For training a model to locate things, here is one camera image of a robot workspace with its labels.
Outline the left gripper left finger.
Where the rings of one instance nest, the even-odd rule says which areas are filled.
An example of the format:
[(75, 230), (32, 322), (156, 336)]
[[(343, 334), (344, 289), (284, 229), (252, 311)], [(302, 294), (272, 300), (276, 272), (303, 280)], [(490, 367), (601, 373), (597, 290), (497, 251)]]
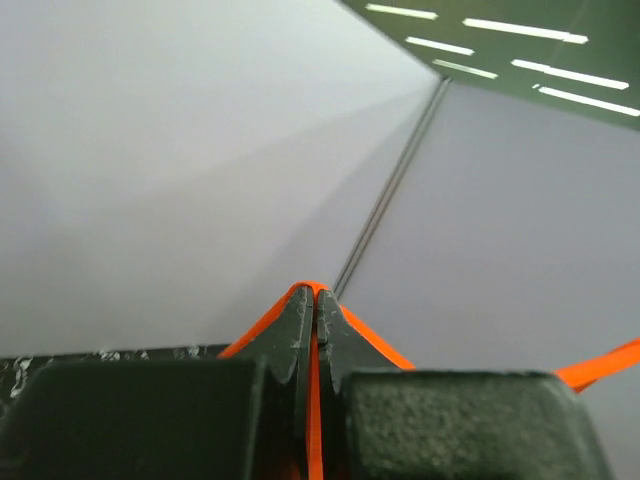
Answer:
[(213, 359), (35, 373), (1, 423), (5, 479), (304, 479), (314, 294), (288, 292)]

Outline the orange t shirt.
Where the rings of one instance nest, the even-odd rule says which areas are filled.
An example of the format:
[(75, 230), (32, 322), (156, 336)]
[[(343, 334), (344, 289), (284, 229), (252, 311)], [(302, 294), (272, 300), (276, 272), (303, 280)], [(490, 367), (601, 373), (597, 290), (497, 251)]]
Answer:
[[(304, 479), (327, 479), (323, 475), (323, 454), (322, 454), (322, 419), (320, 406), (320, 388), (318, 382), (318, 360), (319, 360), (319, 339), (318, 339), (318, 322), (317, 322), (317, 299), (321, 292), (329, 291), (326, 286), (314, 282), (299, 282), (290, 287), (290, 289), (278, 300), (280, 301), (288, 292), (296, 287), (308, 287), (314, 294), (314, 313), (312, 322), (312, 340), (311, 340), (311, 357), (308, 369), (308, 406), (307, 406), (307, 447), (309, 453), (309, 474)], [(258, 322), (275, 306), (275, 304), (238, 340), (243, 338), (250, 332)], [(370, 336), (376, 348), (381, 352), (390, 355), (393, 359), (401, 361), (409, 369), (418, 369), (406, 357), (395, 350), (374, 330), (360, 320), (355, 314), (348, 310), (345, 306), (339, 305), (346, 311), (349, 320), (353, 321), (356, 328)], [(557, 376), (570, 390), (575, 393), (578, 398), (580, 394), (594, 383), (627, 370), (639, 361), (639, 344), (637, 341), (630, 341), (604, 355), (589, 359), (587, 361), (564, 367), (558, 371), (551, 372)]]

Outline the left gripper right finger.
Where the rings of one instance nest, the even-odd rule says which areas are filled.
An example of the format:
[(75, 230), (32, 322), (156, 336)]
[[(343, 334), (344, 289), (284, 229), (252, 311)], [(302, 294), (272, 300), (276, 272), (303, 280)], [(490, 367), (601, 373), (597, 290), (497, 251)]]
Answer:
[(587, 411), (536, 371), (409, 369), (317, 299), (327, 479), (609, 479)]

